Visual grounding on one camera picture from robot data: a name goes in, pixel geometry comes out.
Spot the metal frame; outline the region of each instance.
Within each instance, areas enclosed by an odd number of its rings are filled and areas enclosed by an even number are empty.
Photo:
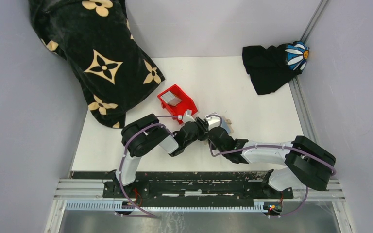
[[[321,17],[324,9],[328,5],[329,0],[321,0],[318,5],[313,17],[307,25],[301,41],[306,42],[314,29],[318,19]],[[308,108],[303,96],[298,77],[295,77],[289,82],[292,96],[294,99],[295,107],[297,109],[300,124],[305,136],[310,138],[312,141],[317,142],[318,139],[315,134],[311,117],[308,112]],[[73,209],[77,207],[77,204],[81,204],[82,208],[99,210],[105,208],[105,206],[95,206],[96,204],[117,204],[112,208],[118,208],[119,203],[126,199],[106,199],[102,197],[104,185],[101,180],[71,180],[61,179],[55,192],[54,201],[52,204],[50,216],[48,218],[45,233],[59,233],[64,211],[67,209]],[[290,201],[301,201],[304,198],[305,190],[294,190],[294,199],[285,199],[284,202]],[[264,201],[278,201],[273,199],[254,200],[255,206]],[[333,204],[335,215],[341,230],[341,233],[353,233],[353,227],[351,220],[348,215],[348,206],[345,201],[341,185],[338,180],[331,180],[328,184],[328,191],[318,192],[310,190],[307,200],[308,202],[321,202],[330,201]],[[231,209],[224,209],[223,211],[233,211]]]

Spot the gray floor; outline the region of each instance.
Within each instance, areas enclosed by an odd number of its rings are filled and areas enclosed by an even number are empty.
[[[284,213],[298,203],[284,203]],[[121,218],[106,211],[66,211],[62,233],[339,233],[331,203],[268,219],[261,213],[157,213],[159,219]]]

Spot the red basket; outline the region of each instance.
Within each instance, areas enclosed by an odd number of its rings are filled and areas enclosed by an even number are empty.
[[[181,102],[176,106],[165,103],[165,101],[161,97],[168,91],[172,92],[176,97],[180,98]],[[188,109],[192,110],[192,115],[198,112],[197,106],[195,105],[191,97],[185,94],[185,92],[176,84],[159,94],[158,99],[161,101],[162,108],[165,108],[172,116],[175,117],[177,117],[178,115],[184,115],[185,111]]]

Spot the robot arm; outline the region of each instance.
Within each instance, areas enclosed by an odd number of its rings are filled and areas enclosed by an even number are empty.
[[[127,144],[133,135],[159,120],[150,114],[136,122],[127,125],[121,132],[122,143]],[[331,176],[331,169],[315,160],[304,158],[301,154],[289,150],[297,148],[313,154],[331,166],[335,164],[335,157],[310,141],[298,136],[292,142],[265,144],[247,139],[233,139],[222,127],[213,127],[208,121],[195,118],[188,120],[174,136],[165,128],[154,127],[134,138],[128,145],[128,151],[121,169],[122,184],[124,186],[135,181],[136,169],[141,157],[160,145],[170,156],[177,156],[196,140],[209,140],[212,149],[220,153],[233,163],[273,163],[287,166],[280,170],[271,170],[264,178],[264,182],[277,191],[289,187],[306,185],[318,191],[324,191]]]

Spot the white table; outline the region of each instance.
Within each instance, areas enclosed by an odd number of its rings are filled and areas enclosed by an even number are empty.
[[[232,121],[233,138],[259,142],[283,142],[302,135],[289,85],[258,96],[245,72],[241,57],[154,58],[167,78],[142,103],[127,113],[129,124],[150,113],[168,115],[156,97],[173,84],[180,86],[198,107],[200,118],[212,112]],[[171,131],[180,125],[164,118]],[[121,130],[99,124],[87,113],[73,162],[73,171],[110,171],[122,158]],[[184,153],[170,157],[159,146],[145,155],[138,171],[250,171],[279,168],[271,164],[233,164],[222,156],[212,157],[208,144],[194,142]]]

